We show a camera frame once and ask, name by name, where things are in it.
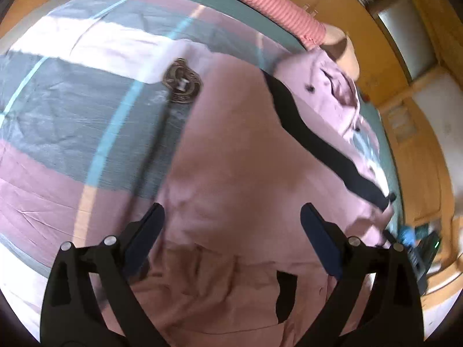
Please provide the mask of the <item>wooden bed footboard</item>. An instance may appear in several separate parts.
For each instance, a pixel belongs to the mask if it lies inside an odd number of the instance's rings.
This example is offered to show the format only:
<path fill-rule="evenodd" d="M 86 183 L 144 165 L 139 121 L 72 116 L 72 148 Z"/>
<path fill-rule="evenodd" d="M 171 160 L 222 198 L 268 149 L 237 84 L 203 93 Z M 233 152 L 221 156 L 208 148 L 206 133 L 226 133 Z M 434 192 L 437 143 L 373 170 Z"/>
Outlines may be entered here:
<path fill-rule="evenodd" d="M 421 298 L 424 310 L 441 305 L 462 289 L 462 217 L 455 214 L 443 149 L 414 101 L 419 92 L 448 74 L 445 68 L 436 66 L 378 107 L 396 163 L 404 222 L 413 227 L 431 222 L 440 226 L 442 241 L 435 261 L 441 267 L 429 275 L 428 290 Z"/>

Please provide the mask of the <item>large plush doll striped shirt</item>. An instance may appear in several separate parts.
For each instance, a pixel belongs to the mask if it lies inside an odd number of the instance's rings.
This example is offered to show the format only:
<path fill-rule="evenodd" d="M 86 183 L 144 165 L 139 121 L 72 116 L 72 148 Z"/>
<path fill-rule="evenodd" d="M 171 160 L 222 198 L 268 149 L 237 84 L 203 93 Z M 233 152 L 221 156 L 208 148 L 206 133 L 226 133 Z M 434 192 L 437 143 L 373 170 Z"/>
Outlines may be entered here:
<path fill-rule="evenodd" d="M 290 32 L 307 50 L 317 47 L 348 77 L 359 79 L 359 62 L 350 37 L 339 27 L 322 23 L 290 0 L 239 0 Z"/>

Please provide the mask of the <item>plaid pink grey bedsheet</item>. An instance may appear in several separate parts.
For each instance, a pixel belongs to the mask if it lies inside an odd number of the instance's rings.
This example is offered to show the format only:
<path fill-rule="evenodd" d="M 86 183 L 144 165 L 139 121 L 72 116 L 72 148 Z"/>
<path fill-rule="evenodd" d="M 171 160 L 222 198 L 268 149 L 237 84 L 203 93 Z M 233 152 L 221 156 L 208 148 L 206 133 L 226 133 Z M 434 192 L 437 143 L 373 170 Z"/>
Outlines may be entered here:
<path fill-rule="evenodd" d="M 1 290 L 33 333 L 62 243 L 94 245 L 143 217 L 92 225 L 110 151 L 145 87 L 110 64 L 128 64 L 140 42 L 120 22 L 134 2 L 71 0 L 1 57 Z M 194 16 L 218 2 L 199 0 Z"/>

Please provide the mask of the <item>wooden wall cabinets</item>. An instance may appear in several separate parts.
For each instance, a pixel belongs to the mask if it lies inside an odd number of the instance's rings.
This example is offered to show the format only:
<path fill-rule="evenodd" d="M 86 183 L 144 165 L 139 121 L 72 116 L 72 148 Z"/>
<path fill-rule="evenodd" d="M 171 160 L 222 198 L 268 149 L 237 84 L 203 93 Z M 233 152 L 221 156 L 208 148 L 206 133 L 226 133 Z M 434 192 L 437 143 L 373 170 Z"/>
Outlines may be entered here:
<path fill-rule="evenodd" d="M 440 65 L 431 35 L 412 0 L 292 0 L 319 21 L 342 29 L 359 61 L 358 85 L 379 106 Z"/>

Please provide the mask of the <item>pink jacket with black stripes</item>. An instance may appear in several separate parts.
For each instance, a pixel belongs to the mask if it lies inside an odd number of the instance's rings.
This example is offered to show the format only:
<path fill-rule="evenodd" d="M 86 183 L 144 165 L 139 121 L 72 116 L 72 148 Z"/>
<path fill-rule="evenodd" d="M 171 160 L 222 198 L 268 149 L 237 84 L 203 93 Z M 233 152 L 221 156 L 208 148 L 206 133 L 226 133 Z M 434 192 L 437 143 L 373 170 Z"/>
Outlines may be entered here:
<path fill-rule="evenodd" d="M 92 225 L 165 210 L 132 289 L 173 346 L 291 346 L 333 287 L 300 222 L 308 202 L 369 245 L 391 219 L 352 144 L 355 85 L 321 49 L 242 55 L 159 35 L 111 58 L 145 82 L 103 171 Z"/>

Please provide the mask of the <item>green bed mat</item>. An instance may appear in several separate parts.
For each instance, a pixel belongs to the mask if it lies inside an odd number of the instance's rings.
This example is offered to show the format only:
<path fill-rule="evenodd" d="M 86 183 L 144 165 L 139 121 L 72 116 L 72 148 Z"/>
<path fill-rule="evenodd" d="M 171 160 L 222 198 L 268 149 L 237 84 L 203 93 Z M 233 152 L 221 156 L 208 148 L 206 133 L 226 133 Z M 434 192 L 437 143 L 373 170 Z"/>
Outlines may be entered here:
<path fill-rule="evenodd" d="M 394 201 L 355 144 L 368 125 L 353 80 L 239 0 L 198 5 L 140 0 L 120 21 L 153 58 L 132 145 L 161 135 L 149 190 L 170 220 L 292 226 L 311 203 L 342 228 L 385 227 Z"/>

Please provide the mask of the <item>blue plush toy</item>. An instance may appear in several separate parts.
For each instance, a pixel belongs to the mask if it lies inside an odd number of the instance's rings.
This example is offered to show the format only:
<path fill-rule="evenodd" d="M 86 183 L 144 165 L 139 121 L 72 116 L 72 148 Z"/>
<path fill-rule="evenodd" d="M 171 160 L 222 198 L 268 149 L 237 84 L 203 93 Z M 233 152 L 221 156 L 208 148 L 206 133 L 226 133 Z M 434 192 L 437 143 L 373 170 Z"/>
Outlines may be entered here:
<path fill-rule="evenodd" d="M 405 225 L 399 227 L 397 240 L 405 247 L 415 248 L 417 240 L 414 228 Z"/>

